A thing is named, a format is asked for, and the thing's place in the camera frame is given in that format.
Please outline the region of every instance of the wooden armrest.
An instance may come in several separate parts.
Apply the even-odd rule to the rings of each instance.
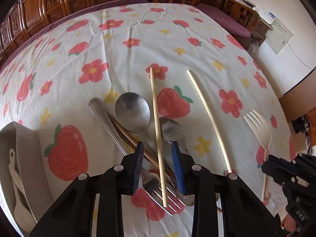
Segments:
[[[251,31],[260,22],[259,14],[235,0],[221,0],[219,9]]]

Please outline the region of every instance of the plastic fork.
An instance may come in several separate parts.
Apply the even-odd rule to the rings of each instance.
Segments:
[[[103,128],[107,131],[107,133],[110,135],[110,137],[115,142],[117,147],[121,150],[121,152],[124,155],[129,154],[130,153],[129,150],[125,147],[122,139],[120,138],[119,134],[114,128],[105,108],[103,107],[101,100],[99,98],[92,98],[89,101],[89,109],[91,110],[92,114],[96,117],[96,119],[99,121],[99,123],[103,126]],[[160,182],[159,175],[156,173],[151,173],[147,171],[146,169],[144,169],[143,167],[141,168],[140,175],[142,178],[143,188],[146,191],[146,193],[167,214],[172,216],[172,214],[167,210],[167,208],[170,208],[171,211],[177,212],[170,204],[174,204],[178,209],[181,209],[179,205],[170,197],[170,195],[174,196],[185,206],[185,204],[181,201],[181,198],[175,192],[172,186],[168,182],[166,182],[166,187],[168,190],[169,206],[165,208],[162,203],[162,191],[161,191],[161,182]]]
[[[244,116],[244,119],[250,126],[251,130],[256,135],[259,143],[264,148],[263,160],[267,161],[269,156],[269,147],[272,141],[271,128],[268,122],[264,119],[260,113],[255,110],[250,111],[249,114]],[[262,201],[267,201],[269,198],[269,176],[264,174],[263,189],[261,199]]]

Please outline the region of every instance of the fork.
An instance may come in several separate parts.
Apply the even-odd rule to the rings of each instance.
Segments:
[[[244,119],[246,120],[251,130],[256,135],[261,146],[264,148],[263,161],[267,161],[268,156],[269,156],[269,147],[272,141],[271,128],[268,122],[264,119],[263,116],[260,115],[260,113],[256,112],[255,110],[250,111],[250,114],[246,114],[244,116]],[[268,198],[269,198],[269,176],[264,174],[261,200],[267,201]]]
[[[99,123],[103,126],[103,128],[107,131],[107,133],[110,135],[110,137],[115,142],[120,151],[124,155],[130,154],[131,152],[123,144],[122,139],[119,137],[119,134],[115,130],[105,108],[103,107],[101,100],[99,98],[92,98],[89,101],[89,109],[91,110],[92,114],[96,117],[96,119],[99,121]],[[172,216],[172,214],[167,210],[167,208],[170,208],[172,211],[176,213],[177,211],[170,204],[167,208],[163,206],[161,182],[159,175],[156,173],[151,173],[142,167],[140,176],[142,178],[144,190],[153,199],[153,201],[156,202],[167,214]],[[181,198],[178,196],[178,194],[175,192],[175,190],[168,182],[166,183],[166,188],[169,191],[169,193],[171,193],[171,195],[173,195],[185,206],[185,204],[181,201]],[[170,197],[170,195],[168,195],[168,200],[172,204],[174,204],[178,209],[181,209],[179,205]]]

